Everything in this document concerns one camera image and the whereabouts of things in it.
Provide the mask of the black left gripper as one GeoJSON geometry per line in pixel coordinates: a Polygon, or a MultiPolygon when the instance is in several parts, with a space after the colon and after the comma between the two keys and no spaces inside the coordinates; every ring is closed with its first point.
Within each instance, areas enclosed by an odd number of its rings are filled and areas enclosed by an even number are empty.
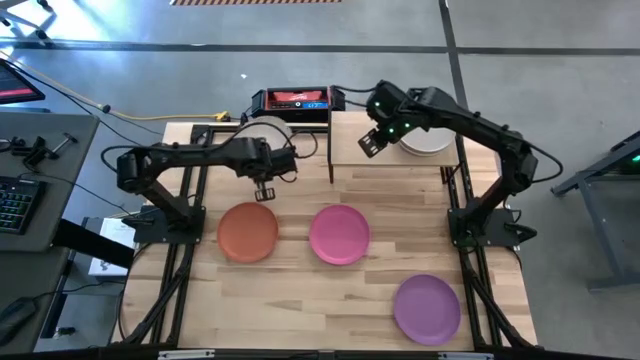
{"type": "Polygon", "coordinates": [[[292,146],[272,149],[264,138],[246,138],[248,155],[241,161],[238,176],[252,179],[256,185],[254,193],[258,202],[274,200],[275,190],[263,182],[296,172],[296,149],[292,146]]]}

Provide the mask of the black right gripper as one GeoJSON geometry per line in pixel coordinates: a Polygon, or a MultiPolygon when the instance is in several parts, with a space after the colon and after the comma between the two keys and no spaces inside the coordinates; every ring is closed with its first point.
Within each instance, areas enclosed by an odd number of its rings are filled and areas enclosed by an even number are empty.
{"type": "Polygon", "coordinates": [[[380,108],[373,108],[367,114],[376,123],[376,129],[371,129],[361,137],[358,145],[368,158],[376,156],[387,146],[387,142],[398,142],[416,128],[413,113],[406,109],[384,113],[380,108]]]}

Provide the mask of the orange plate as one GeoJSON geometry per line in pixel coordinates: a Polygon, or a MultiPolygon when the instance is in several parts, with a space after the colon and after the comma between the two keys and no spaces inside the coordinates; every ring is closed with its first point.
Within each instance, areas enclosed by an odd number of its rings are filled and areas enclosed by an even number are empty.
{"type": "Polygon", "coordinates": [[[217,227],[222,253],[238,263],[254,263],[269,256],[279,238],[274,213],[259,203],[242,203],[229,209],[217,227]]]}

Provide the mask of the cream plate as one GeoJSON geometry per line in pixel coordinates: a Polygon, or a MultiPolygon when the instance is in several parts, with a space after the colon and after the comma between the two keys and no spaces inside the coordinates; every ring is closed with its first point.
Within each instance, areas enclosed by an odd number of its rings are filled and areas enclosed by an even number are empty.
{"type": "Polygon", "coordinates": [[[415,156],[433,156],[453,143],[455,134],[445,128],[416,128],[400,140],[400,147],[415,156]]]}
{"type": "Polygon", "coordinates": [[[287,146],[292,135],[287,123],[276,116],[249,119],[237,132],[237,138],[264,138],[272,150],[287,146]]]}

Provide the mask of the pink plate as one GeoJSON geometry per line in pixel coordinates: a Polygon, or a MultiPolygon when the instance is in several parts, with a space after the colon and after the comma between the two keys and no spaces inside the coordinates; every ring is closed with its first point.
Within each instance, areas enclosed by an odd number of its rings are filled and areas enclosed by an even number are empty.
{"type": "Polygon", "coordinates": [[[309,242],[322,261],[337,266],[351,265],[367,254],[371,230],[367,219],[357,209],[331,205],[314,216],[309,242]]]}

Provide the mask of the purple plate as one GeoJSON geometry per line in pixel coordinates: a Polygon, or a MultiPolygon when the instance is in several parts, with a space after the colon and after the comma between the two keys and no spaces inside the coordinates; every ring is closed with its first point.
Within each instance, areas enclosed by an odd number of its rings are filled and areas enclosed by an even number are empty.
{"type": "Polygon", "coordinates": [[[393,316],[411,340],[425,346],[440,346],[458,331],[460,301],[444,280],[428,274],[413,275],[396,290],[393,316]]]}

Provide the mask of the red and black toolbox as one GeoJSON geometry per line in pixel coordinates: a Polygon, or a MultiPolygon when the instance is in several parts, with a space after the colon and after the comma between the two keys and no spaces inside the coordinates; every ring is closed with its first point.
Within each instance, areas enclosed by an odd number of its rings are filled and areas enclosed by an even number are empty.
{"type": "Polygon", "coordinates": [[[275,116],[288,123],[327,123],[346,110],[345,94],[332,87],[267,88],[252,96],[251,117],[275,116]]]}

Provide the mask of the white booklet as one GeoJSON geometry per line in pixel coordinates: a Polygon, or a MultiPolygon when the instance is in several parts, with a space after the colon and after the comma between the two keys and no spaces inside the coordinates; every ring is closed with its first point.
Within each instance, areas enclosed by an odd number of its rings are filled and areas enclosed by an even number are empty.
{"type": "MultiPolygon", "coordinates": [[[[117,218],[93,219],[100,226],[99,234],[113,242],[136,249],[134,244],[135,230],[117,218]]],[[[94,257],[91,261],[88,274],[94,277],[123,277],[128,270],[94,257]]]]}

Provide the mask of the black flat bar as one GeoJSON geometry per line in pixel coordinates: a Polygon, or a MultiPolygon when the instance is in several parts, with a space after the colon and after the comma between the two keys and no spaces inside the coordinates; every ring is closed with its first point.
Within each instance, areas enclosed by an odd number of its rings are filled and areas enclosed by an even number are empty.
{"type": "Polygon", "coordinates": [[[133,264],[134,250],[132,248],[64,219],[59,222],[51,244],[104,260],[125,269],[130,269],[133,264]]]}

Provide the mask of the grey desk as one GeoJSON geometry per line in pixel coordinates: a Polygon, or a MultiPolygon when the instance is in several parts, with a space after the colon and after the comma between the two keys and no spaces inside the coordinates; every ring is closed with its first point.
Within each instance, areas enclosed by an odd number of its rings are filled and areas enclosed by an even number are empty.
{"type": "Polygon", "coordinates": [[[89,115],[55,113],[0,112],[0,140],[23,138],[31,146],[37,136],[53,149],[64,140],[64,133],[78,139],[68,144],[57,160],[46,159],[32,172],[22,157],[0,152],[0,176],[18,177],[47,183],[44,195],[24,235],[0,233],[0,252],[42,252],[51,246],[73,185],[98,128],[98,120],[89,115]]]}

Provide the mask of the grey metal stand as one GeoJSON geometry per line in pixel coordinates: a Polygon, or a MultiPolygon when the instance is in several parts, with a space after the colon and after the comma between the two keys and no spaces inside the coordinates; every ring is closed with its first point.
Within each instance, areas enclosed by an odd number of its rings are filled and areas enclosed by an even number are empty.
{"type": "Polygon", "coordinates": [[[636,180],[640,180],[640,130],[611,147],[609,153],[599,161],[550,189],[555,197],[578,190],[591,218],[596,239],[612,272],[608,278],[588,280],[586,287],[591,292],[640,285],[640,271],[626,264],[623,241],[611,237],[611,223],[605,218],[604,212],[598,210],[592,190],[592,184],[596,182],[636,180]]]}

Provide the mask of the black clamp tool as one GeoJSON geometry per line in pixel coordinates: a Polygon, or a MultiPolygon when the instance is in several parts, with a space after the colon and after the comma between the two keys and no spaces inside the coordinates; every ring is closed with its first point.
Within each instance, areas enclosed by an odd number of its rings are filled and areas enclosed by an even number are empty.
{"type": "Polygon", "coordinates": [[[68,144],[77,144],[78,139],[69,133],[64,133],[64,140],[53,149],[46,146],[46,140],[37,136],[31,146],[23,138],[13,137],[9,142],[9,151],[13,156],[22,157],[22,164],[32,172],[38,172],[37,166],[44,160],[57,160],[61,151],[68,144]]]}

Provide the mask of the black backlit keyboard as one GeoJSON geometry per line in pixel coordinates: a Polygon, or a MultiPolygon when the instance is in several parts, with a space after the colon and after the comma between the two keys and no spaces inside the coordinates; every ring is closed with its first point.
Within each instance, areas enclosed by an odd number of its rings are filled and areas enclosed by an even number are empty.
{"type": "Polygon", "coordinates": [[[0,233],[24,235],[47,183],[0,176],[0,233]]]}

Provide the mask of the grey side table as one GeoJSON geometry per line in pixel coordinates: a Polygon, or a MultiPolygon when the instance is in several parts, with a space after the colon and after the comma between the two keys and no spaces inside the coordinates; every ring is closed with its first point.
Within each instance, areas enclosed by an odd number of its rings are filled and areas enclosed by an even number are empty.
{"type": "MultiPolygon", "coordinates": [[[[59,247],[40,253],[0,253],[0,312],[19,298],[55,292],[68,256],[69,251],[59,247]]],[[[51,301],[52,296],[47,294],[35,302],[35,313],[10,342],[0,346],[0,355],[30,353],[34,350],[51,301]]]]}

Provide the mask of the black computer monitor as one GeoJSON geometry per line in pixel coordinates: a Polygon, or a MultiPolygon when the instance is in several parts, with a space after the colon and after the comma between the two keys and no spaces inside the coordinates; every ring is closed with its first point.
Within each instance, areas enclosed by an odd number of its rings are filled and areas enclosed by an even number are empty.
{"type": "Polygon", "coordinates": [[[0,105],[45,100],[45,94],[0,59],[0,105]]]}

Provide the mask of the black computer mouse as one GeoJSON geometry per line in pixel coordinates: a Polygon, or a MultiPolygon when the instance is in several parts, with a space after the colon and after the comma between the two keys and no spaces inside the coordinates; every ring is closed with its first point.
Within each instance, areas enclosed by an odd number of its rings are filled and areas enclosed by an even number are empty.
{"type": "Polygon", "coordinates": [[[36,338],[36,317],[39,307],[34,297],[20,297],[0,311],[0,347],[15,339],[36,338]]]}

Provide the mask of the black aluminium rig frame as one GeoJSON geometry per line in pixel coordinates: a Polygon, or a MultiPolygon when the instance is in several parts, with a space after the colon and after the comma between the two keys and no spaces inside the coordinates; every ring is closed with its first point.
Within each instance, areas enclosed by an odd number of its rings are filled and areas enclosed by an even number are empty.
{"type": "Polygon", "coordinates": [[[327,157],[340,143],[302,134],[296,175],[273,182],[269,208],[279,224],[274,251],[255,263],[227,259],[217,225],[230,208],[254,198],[255,185],[225,167],[212,167],[189,195],[207,215],[196,245],[187,289],[173,296],[151,327],[147,342],[183,348],[411,350],[396,325],[393,297],[416,274],[445,280],[464,291],[460,259],[451,243],[450,191],[442,165],[457,153],[414,157],[390,147],[367,158],[355,138],[342,142],[335,165],[327,157]],[[368,221],[372,240],[358,262],[335,266],[313,252],[309,227],[327,206],[345,204],[368,221]]]}

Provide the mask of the silver metal bracket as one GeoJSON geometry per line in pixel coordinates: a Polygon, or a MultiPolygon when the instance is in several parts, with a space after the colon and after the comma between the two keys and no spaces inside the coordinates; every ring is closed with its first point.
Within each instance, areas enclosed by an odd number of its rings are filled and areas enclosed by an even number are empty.
{"type": "Polygon", "coordinates": [[[176,349],[160,351],[157,360],[213,360],[214,349],[176,349]]]}
{"type": "Polygon", "coordinates": [[[439,352],[437,360],[495,360],[491,353],[439,352]]]}

